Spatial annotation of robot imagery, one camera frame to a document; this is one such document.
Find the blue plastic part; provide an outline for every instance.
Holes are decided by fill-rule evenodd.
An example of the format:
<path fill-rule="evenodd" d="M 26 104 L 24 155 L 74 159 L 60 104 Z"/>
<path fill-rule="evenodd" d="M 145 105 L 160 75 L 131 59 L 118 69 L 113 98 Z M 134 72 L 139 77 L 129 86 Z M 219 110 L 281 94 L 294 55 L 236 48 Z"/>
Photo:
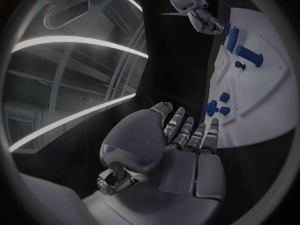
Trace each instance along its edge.
<path fill-rule="evenodd" d="M 205 112 L 207 112 L 207 116 L 212 117 L 214 113 L 218 112 L 219 109 L 217 108 L 217 101 L 211 100 L 211 102 L 208 103 L 207 107 L 205 108 Z"/>
<path fill-rule="evenodd" d="M 239 30 L 237 28 L 232 28 L 228 39 L 227 47 L 226 47 L 226 49 L 231 53 L 233 53 L 233 50 L 237 44 L 238 35 L 239 35 Z"/>
<path fill-rule="evenodd" d="M 230 112 L 230 108 L 229 107 L 222 106 L 220 108 L 220 113 L 223 114 L 224 116 L 226 116 L 229 112 Z"/>
<path fill-rule="evenodd" d="M 244 71 L 245 68 L 246 68 L 246 65 L 245 65 L 245 64 L 241 64 L 240 61 L 236 61 L 236 62 L 235 62 L 235 67 L 236 67 L 236 68 L 239 68 L 239 69 L 242 69 L 242 70 Z"/>
<path fill-rule="evenodd" d="M 231 26 L 231 24 L 229 22 L 227 22 L 227 24 L 226 24 L 226 30 L 225 30 L 225 36 L 229 35 L 230 26 Z"/>
<path fill-rule="evenodd" d="M 262 65 L 263 60 L 264 60 L 263 55 L 256 54 L 255 52 L 253 52 L 241 45 L 237 46 L 235 53 L 236 53 L 236 55 L 254 63 L 255 66 L 258 68 Z"/>
<path fill-rule="evenodd" d="M 220 96 L 220 101 L 223 103 L 226 103 L 229 100 L 229 94 L 226 92 L 223 92 Z"/>

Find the robotic arm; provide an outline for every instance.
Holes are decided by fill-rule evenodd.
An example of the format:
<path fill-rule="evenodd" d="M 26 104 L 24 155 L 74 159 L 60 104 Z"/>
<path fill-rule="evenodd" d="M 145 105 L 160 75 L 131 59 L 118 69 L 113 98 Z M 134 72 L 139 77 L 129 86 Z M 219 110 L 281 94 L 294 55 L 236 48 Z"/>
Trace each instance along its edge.
<path fill-rule="evenodd" d="M 206 0 L 170 0 L 174 8 L 181 14 L 187 14 L 191 24 L 199 33 L 219 35 L 224 26 L 204 10 L 209 5 Z"/>

